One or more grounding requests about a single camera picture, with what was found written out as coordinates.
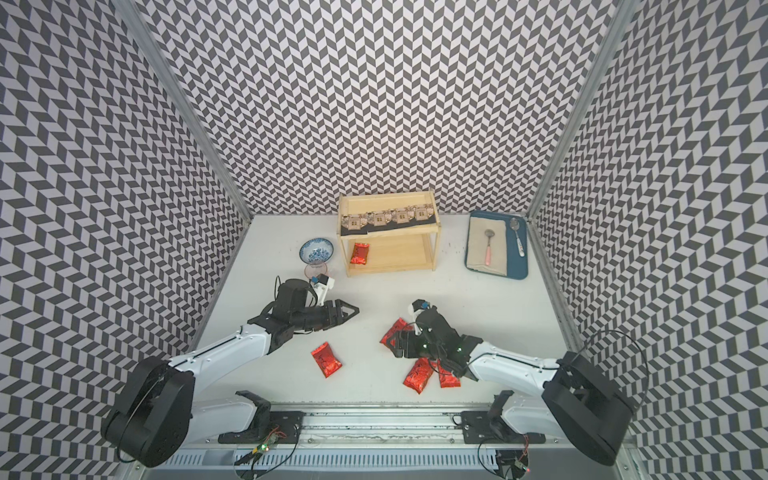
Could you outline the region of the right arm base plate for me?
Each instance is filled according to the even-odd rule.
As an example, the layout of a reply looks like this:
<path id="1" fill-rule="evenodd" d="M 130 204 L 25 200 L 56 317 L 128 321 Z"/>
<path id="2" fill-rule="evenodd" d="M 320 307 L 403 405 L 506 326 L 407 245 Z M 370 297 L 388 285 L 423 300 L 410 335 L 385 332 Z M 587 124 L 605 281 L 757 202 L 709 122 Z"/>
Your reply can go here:
<path id="1" fill-rule="evenodd" d="M 543 434 L 523 435 L 514 431 L 500 418 L 491 418 L 486 411 L 462 411 L 459 414 L 459 427 L 464 443 L 479 445 L 480 443 L 543 444 L 546 437 Z"/>

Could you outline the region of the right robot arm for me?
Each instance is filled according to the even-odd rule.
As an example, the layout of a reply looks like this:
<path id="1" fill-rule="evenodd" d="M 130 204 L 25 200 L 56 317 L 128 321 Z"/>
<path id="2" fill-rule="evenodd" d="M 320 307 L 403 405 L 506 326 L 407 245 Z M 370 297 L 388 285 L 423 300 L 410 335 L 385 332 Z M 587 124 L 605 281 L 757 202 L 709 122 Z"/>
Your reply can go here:
<path id="1" fill-rule="evenodd" d="M 387 336 L 397 358 L 424 359 L 457 378 L 503 386 L 489 413 L 495 435 L 566 439 L 587 458 L 615 464 L 638 405 L 582 354 L 517 354 L 451 327 L 437 308 L 416 303 L 410 326 Z"/>

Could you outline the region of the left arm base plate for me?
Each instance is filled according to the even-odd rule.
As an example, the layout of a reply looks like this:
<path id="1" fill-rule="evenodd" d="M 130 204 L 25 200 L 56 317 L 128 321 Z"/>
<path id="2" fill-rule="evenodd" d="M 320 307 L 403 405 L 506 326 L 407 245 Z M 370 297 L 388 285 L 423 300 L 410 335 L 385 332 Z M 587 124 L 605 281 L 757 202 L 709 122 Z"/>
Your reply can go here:
<path id="1" fill-rule="evenodd" d="M 305 413 L 297 410 L 271 412 L 267 420 L 254 418 L 246 430 L 220 434 L 217 442 L 232 445 L 263 444 L 267 435 L 274 431 L 279 445 L 296 444 L 304 417 Z"/>

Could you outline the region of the black floral tea bag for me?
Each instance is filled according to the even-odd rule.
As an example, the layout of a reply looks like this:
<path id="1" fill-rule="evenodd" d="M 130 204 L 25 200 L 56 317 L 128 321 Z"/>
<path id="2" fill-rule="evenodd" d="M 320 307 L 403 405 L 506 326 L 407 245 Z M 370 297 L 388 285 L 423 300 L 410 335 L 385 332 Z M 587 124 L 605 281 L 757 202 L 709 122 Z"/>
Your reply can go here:
<path id="1" fill-rule="evenodd" d="M 368 223 L 367 214 L 343 215 L 340 220 L 340 235 L 366 235 Z"/>
<path id="2" fill-rule="evenodd" d="M 414 221 L 419 224 L 436 223 L 436 210 L 432 205 L 422 204 L 413 207 Z"/>
<path id="3" fill-rule="evenodd" d="M 409 208 L 394 209 L 391 211 L 391 222 L 397 228 L 406 228 L 415 220 L 415 210 Z"/>
<path id="4" fill-rule="evenodd" d="M 391 227 L 392 211 L 375 211 L 367 214 L 366 227 L 369 231 L 384 231 Z"/>

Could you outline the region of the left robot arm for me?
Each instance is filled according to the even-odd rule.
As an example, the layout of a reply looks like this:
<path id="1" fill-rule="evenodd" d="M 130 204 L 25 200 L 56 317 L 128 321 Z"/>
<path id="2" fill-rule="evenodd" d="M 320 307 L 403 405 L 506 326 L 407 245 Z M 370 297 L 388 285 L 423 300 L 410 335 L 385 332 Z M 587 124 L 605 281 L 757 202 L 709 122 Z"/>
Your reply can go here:
<path id="1" fill-rule="evenodd" d="M 117 460 L 153 468 L 182 446 L 213 437 L 267 443 L 275 434 L 268 400 L 248 390 L 219 401 L 199 396 L 295 335 L 326 331 L 357 316 L 358 307 L 328 299 L 333 285 L 326 275 L 313 281 L 286 280 L 276 285 L 273 300 L 233 334 L 170 359 L 141 360 L 101 425 L 101 436 Z"/>

